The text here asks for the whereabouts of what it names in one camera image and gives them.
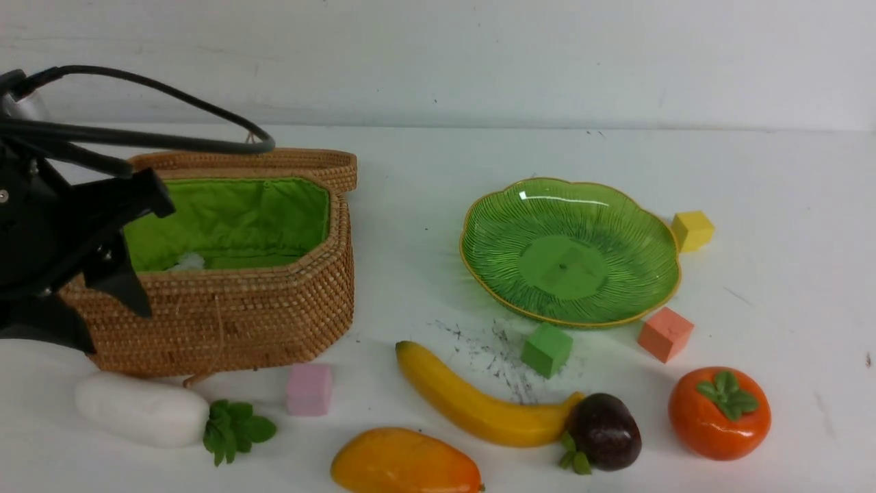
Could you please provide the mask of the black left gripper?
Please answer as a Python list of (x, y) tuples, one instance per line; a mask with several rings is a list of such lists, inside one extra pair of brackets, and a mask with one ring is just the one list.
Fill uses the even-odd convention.
[(94, 355), (84, 319), (52, 294), (79, 275), (85, 287), (151, 318), (123, 229), (144, 216), (173, 212), (169, 191), (153, 170), (75, 185), (35, 150), (3, 142), (1, 339)]

